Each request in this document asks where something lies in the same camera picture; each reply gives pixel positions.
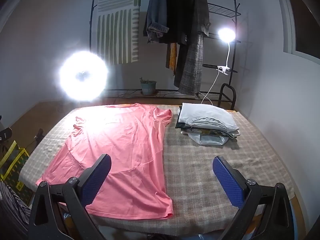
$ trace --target stack of folded clothes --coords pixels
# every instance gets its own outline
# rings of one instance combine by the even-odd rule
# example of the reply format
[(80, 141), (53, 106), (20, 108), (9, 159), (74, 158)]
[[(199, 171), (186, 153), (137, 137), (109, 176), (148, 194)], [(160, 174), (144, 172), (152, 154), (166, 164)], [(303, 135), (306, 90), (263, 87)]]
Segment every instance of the stack of folded clothes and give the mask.
[(183, 103), (176, 128), (201, 145), (223, 145), (240, 135), (232, 114), (205, 104)]

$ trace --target denim jacket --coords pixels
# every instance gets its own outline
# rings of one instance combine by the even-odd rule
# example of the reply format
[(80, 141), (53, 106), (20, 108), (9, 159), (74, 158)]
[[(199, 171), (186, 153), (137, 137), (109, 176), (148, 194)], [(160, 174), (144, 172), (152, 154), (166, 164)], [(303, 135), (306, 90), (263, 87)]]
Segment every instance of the denim jacket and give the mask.
[(159, 38), (167, 33), (167, 2), (166, 0), (149, 0), (143, 36), (149, 41), (159, 42)]

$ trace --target potted plant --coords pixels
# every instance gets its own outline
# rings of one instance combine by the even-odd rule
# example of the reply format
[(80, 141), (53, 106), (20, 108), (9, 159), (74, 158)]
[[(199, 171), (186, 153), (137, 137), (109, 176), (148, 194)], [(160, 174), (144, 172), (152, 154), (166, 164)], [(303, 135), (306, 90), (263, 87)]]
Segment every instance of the potted plant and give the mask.
[(151, 96), (156, 93), (156, 81), (152, 80), (144, 80), (142, 77), (140, 78), (142, 94), (145, 96)]

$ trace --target striped curtain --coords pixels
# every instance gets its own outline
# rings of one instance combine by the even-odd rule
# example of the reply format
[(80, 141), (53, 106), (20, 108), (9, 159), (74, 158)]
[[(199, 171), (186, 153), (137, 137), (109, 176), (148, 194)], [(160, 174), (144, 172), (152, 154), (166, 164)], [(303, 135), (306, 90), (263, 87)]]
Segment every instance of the striped curtain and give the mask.
[(140, 0), (98, 0), (97, 54), (111, 65), (137, 61)]

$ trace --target plaid tablecloth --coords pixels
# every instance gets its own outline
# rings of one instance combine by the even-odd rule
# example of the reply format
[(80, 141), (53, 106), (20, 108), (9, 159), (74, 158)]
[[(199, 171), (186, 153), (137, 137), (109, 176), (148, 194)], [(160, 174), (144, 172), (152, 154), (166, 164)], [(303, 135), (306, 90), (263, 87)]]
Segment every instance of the plaid tablecloth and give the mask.
[[(164, 137), (163, 165), (174, 217), (167, 220), (119, 220), (92, 216), (99, 225), (169, 235), (206, 233), (226, 228), (237, 208), (230, 204), (213, 174), (212, 160), (217, 155), (223, 155), (245, 178), (253, 178), (260, 185), (274, 186), (282, 182), (289, 199), (294, 197), (291, 179), (278, 156), (240, 113), (232, 114), (241, 136), (219, 147), (201, 146), (174, 128), (178, 106), (158, 107), (169, 108), (173, 114)], [(20, 181), (27, 187), (36, 191), (36, 181), (65, 142), (73, 129), (76, 115), (80, 115), (82, 109), (75, 109), (65, 116), (34, 150), (20, 173)]]

